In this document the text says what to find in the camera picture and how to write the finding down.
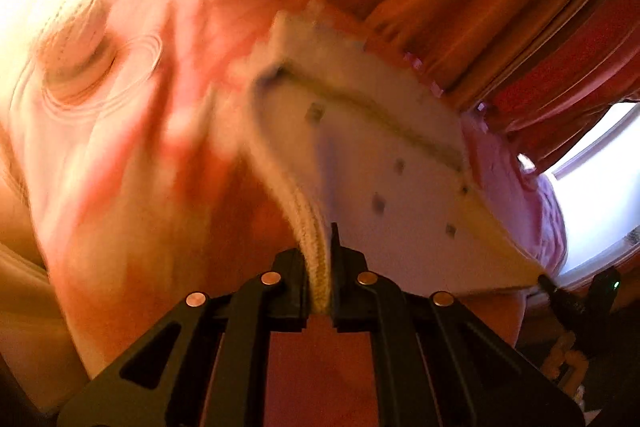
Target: metal rivet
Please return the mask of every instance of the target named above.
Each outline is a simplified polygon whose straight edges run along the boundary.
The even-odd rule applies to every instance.
[[[373,272],[358,273],[358,282],[363,286],[371,286],[378,282],[378,275]]]
[[[273,286],[282,280],[282,276],[278,272],[267,272],[262,274],[260,280],[262,281],[262,284]]]
[[[373,206],[373,211],[376,214],[384,214],[385,213],[386,201],[384,200],[384,198],[382,198],[382,196],[380,196],[380,194],[378,194],[376,192],[373,195],[373,200],[371,201],[371,206]]]
[[[309,106],[306,111],[306,121],[311,123],[318,123],[324,116],[324,105],[314,102]]]
[[[442,307],[451,306],[455,300],[453,298],[453,295],[451,295],[449,292],[434,293],[432,299],[433,299],[433,303],[436,306],[442,306]]]
[[[187,306],[197,308],[207,302],[207,296],[204,293],[194,292],[187,295]]]
[[[402,174],[404,172],[404,160],[402,158],[398,158],[396,160],[394,171],[396,171],[398,174]]]

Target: window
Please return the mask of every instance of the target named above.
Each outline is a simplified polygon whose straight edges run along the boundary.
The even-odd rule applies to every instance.
[[[640,104],[618,103],[546,175],[564,214],[561,273],[596,271],[637,245],[640,226]]]

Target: black plastic holder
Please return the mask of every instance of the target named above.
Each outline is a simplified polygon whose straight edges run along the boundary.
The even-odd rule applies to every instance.
[[[579,407],[449,293],[402,292],[332,237],[338,333],[368,331],[383,427],[578,427]],[[235,294],[193,293],[71,399],[60,427],[260,427],[271,331],[299,332],[298,250]]]

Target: pink fabric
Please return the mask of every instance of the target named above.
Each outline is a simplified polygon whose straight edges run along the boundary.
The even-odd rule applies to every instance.
[[[88,61],[104,37],[107,16],[103,0],[79,0],[59,9],[45,24],[36,49],[47,73],[73,70]]]
[[[507,140],[487,131],[479,116],[467,114],[462,124],[475,181],[492,213],[516,243],[555,273],[564,263],[567,239],[551,183],[524,172]]]
[[[60,107],[37,82],[21,82],[8,117],[50,281],[91,376],[188,292],[235,291],[294,245],[242,158],[236,135],[246,86],[226,67],[265,35],[276,10],[297,10],[303,0],[110,1],[114,40],[161,36],[152,76],[136,82],[116,68],[78,107]],[[127,48],[122,67],[133,62],[143,72],[145,53]],[[498,217],[556,266],[563,239],[549,224],[560,219],[550,197],[545,203],[549,187],[522,184],[503,144],[474,124],[465,135],[482,149],[472,154],[476,176]],[[522,294],[465,302],[515,342]],[[271,353],[267,426],[376,424],[365,335],[338,336],[327,318],[314,317],[304,335],[275,335]]]

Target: red curtain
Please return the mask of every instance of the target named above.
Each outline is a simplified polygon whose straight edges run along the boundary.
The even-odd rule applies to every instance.
[[[604,0],[555,53],[489,101],[486,121],[542,172],[621,100],[640,100],[640,0]]]

